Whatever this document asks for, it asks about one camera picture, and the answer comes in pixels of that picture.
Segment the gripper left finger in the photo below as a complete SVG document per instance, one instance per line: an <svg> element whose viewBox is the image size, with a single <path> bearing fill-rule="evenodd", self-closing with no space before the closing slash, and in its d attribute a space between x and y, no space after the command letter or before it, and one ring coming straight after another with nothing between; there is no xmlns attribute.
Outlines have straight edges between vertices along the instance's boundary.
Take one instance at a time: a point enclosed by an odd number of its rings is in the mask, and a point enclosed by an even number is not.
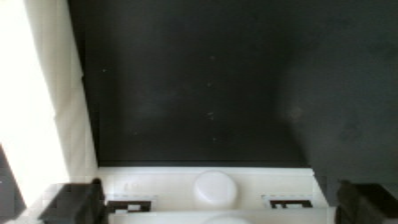
<svg viewBox="0 0 398 224"><path fill-rule="evenodd" d="M101 180L68 183L39 215L43 224L103 224L105 193Z"/></svg>

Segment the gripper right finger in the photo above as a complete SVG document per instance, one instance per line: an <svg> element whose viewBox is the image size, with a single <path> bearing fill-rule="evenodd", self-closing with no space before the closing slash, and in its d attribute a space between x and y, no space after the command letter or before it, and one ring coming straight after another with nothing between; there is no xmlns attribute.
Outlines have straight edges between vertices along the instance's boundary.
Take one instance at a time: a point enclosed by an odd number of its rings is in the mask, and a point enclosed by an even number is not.
<svg viewBox="0 0 398 224"><path fill-rule="evenodd" d="M398 199L380 184L341 182L334 224L398 224Z"/></svg>

